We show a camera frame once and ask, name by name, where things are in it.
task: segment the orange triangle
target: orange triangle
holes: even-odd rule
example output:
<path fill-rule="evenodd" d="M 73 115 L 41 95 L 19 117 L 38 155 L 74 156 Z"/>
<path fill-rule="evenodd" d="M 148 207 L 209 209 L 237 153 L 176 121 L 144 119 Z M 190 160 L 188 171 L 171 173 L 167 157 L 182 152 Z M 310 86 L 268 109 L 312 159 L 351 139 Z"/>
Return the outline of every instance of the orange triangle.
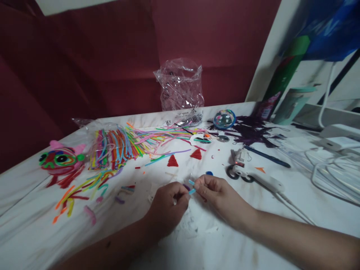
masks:
<path fill-rule="evenodd" d="M 171 155 L 169 162 L 168 162 L 168 167 L 179 167 L 179 164 L 177 164 L 176 158 L 174 155 Z"/>
<path fill-rule="evenodd" d="M 262 167 L 262 168 L 257 168 L 257 167 L 255 167 L 255 169 L 257 169 L 257 170 L 259 170 L 259 171 L 262 171 L 263 173 L 266 173 L 266 172 L 264 171 L 264 167 Z"/>
<path fill-rule="evenodd" d="M 196 149 L 195 152 L 193 152 L 190 157 L 201 160 L 202 156 L 201 156 L 200 149 L 199 148 Z"/>

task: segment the maroon wall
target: maroon wall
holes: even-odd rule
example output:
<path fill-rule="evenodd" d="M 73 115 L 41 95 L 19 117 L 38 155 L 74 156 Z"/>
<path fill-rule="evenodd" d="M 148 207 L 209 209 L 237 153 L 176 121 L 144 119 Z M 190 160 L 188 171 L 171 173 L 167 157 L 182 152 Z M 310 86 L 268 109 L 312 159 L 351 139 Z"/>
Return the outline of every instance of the maroon wall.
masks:
<path fill-rule="evenodd" d="M 243 102 L 280 0 L 119 0 L 43 18 L 59 49 L 95 80 L 111 116 L 161 110 L 153 71 L 204 67 L 205 106 Z M 128 105 L 123 100 L 131 101 Z"/>
<path fill-rule="evenodd" d="M 169 59 L 202 64 L 205 106 L 243 102 L 280 1 L 118 0 L 47 17 L 0 3 L 2 122 L 31 129 L 2 147 L 0 171 L 74 131 L 72 117 L 161 111 L 153 71 Z"/>

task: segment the plastic bag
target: plastic bag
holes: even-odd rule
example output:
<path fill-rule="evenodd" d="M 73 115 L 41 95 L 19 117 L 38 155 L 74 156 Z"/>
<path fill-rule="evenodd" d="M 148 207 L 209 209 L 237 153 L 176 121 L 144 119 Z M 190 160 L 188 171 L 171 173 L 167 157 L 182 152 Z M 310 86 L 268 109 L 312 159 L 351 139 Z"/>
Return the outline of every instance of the plastic bag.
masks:
<path fill-rule="evenodd" d="M 198 107 L 204 106 L 201 88 L 202 66 L 187 58 L 168 60 L 159 70 L 154 71 L 161 84 L 161 104 L 163 111 L 188 109 L 175 114 L 174 122 L 181 126 L 197 126 L 202 122 L 203 114 Z"/>

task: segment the glass ball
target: glass ball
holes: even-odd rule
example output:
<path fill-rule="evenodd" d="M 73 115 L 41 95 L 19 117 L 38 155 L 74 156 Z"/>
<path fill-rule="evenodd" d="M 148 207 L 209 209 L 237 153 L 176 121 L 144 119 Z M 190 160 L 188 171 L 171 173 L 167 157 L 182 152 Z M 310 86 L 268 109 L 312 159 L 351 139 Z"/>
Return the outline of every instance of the glass ball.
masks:
<path fill-rule="evenodd" d="M 232 110 L 226 109 L 218 111 L 214 117 L 213 123 L 218 129 L 231 128 L 236 121 L 236 116 Z"/>

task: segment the blue pen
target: blue pen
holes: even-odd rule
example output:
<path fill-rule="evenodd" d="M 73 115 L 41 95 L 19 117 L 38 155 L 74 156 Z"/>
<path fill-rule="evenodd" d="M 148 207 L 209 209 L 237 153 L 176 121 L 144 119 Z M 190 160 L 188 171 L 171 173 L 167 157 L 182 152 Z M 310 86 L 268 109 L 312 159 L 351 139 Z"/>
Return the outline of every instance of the blue pen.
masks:
<path fill-rule="evenodd" d="M 287 168 L 291 168 L 290 164 L 284 162 L 284 161 L 281 161 L 280 159 L 276 158 L 276 157 L 273 157 L 273 156 L 269 156 L 268 154 L 265 154 L 263 152 L 260 152 L 258 150 L 255 150 L 254 148 L 250 147 L 250 146 L 247 146 L 247 145 L 244 145 L 244 148 L 251 151 L 251 152 L 254 152 L 255 154 L 258 154 L 264 158 L 267 158 L 268 160 L 271 160 L 272 162 L 275 162 L 281 166 L 284 166 L 284 167 L 287 167 Z"/>

